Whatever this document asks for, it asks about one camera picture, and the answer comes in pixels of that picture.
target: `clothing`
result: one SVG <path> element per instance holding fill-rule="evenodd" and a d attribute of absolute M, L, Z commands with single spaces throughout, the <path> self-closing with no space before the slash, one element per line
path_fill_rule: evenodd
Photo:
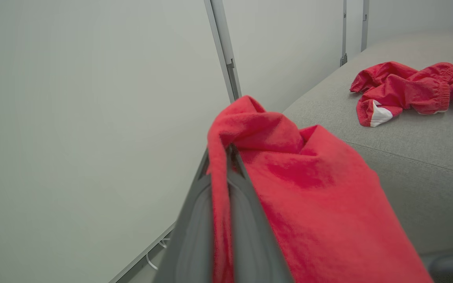
<path fill-rule="evenodd" d="M 232 283 L 225 148 L 238 148 L 296 283 L 431 283 L 379 179 L 319 125 L 298 130 L 244 96 L 208 133 L 214 283 Z"/>
<path fill-rule="evenodd" d="M 361 71 L 351 92 L 363 92 L 356 106 L 359 123 L 376 127 L 413 107 L 420 114 L 445 112 L 453 100 L 453 65 L 437 63 L 421 71 L 396 62 Z"/>

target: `red cloth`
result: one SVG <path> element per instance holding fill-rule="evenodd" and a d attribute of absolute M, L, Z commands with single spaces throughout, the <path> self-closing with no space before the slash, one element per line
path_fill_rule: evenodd
<path fill-rule="evenodd" d="M 396 62 L 362 70 L 351 92 L 363 92 L 356 106 L 359 123 L 376 127 L 413 107 L 420 114 L 447 111 L 453 100 L 453 65 L 437 63 L 417 71 Z"/>
<path fill-rule="evenodd" d="M 253 98 L 237 100 L 208 134 L 214 283 L 232 283 L 225 148 L 239 149 L 297 283 L 431 283 L 379 179 L 323 127 L 298 130 Z"/>

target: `white wall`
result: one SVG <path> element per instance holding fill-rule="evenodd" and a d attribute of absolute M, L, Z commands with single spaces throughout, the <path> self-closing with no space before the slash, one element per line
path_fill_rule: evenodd
<path fill-rule="evenodd" d="M 284 111 L 340 66 L 343 0 L 224 0 L 242 95 Z"/>
<path fill-rule="evenodd" d="M 347 37 L 345 51 L 347 59 L 361 53 L 361 32 L 363 29 L 363 0 L 347 0 Z"/>
<path fill-rule="evenodd" d="M 453 0 L 371 0 L 368 46 L 415 31 L 453 28 Z"/>
<path fill-rule="evenodd" d="M 0 0 L 0 283 L 108 283 L 228 104 L 203 0 Z"/>

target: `gray fabric couch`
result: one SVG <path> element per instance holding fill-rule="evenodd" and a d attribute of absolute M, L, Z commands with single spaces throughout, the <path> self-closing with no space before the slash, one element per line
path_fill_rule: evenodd
<path fill-rule="evenodd" d="M 418 70 L 453 63 L 453 32 L 409 34 L 368 47 L 284 114 L 300 128 L 324 126 L 363 156 L 420 254 L 453 249 L 453 103 L 446 113 L 407 110 L 378 127 L 362 127 L 350 85 L 360 70 L 385 61 Z"/>

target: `couch cushion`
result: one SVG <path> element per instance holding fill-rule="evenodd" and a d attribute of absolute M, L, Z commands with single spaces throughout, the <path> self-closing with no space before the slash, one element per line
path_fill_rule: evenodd
<path fill-rule="evenodd" d="M 419 253 L 453 248 L 453 103 L 446 113 L 406 110 L 378 127 L 362 127 L 350 84 L 360 70 L 385 61 L 418 70 L 453 63 L 453 32 L 409 34 L 368 47 L 284 114 L 298 127 L 324 126 L 363 156 Z"/>

